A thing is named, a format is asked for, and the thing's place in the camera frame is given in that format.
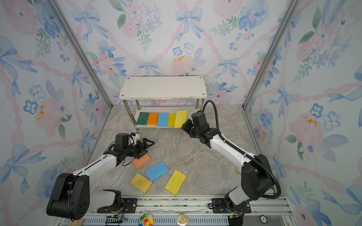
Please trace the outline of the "green scrub sponge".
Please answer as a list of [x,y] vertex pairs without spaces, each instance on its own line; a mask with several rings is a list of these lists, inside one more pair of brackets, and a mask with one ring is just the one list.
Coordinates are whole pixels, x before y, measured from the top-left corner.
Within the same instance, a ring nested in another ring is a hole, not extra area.
[[150,113],[141,112],[139,114],[138,119],[137,119],[137,125],[138,126],[146,126],[147,122],[148,122],[149,114]]

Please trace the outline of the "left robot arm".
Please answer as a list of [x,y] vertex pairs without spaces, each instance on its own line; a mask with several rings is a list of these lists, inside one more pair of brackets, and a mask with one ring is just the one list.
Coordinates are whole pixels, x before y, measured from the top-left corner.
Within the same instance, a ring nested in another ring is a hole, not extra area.
[[100,158],[72,173],[60,174],[54,184],[46,214],[53,217],[79,220],[93,210],[120,213],[126,207],[121,191],[105,189],[91,195],[90,187],[94,181],[109,170],[125,166],[126,158],[140,159],[155,144],[139,133],[119,133],[103,152]]

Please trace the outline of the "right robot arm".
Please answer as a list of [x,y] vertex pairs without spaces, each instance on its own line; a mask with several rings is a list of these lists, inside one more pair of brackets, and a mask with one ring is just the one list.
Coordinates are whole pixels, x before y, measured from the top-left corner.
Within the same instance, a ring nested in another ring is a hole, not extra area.
[[240,185],[224,197],[224,207],[228,211],[236,212],[248,202],[265,196],[276,185],[265,156],[249,153],[223,137],[216,128],[209,126],[202,111],[192,114],[191,119],[182,125],[182,130],[191,138],[197,138],[202,144],[218,151],[239,168]]

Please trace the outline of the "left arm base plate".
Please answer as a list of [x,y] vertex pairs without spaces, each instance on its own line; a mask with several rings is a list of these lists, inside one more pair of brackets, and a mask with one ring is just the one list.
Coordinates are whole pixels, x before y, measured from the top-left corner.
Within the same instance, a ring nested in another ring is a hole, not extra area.
[[119,214],[119,213],[135,213],[137,207],[137,198],[122,198],[115,204],[97,209],[97,213]]

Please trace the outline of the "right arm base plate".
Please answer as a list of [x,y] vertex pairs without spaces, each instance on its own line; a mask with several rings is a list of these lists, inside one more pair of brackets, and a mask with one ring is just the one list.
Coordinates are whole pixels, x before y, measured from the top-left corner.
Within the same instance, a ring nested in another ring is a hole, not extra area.
[[248,202],[242,202],[241,204],[235,205],[226,198],[212,198],[211,203],[209,203],[207,207],[212,210],[213,213],[251,213],[250,204]]

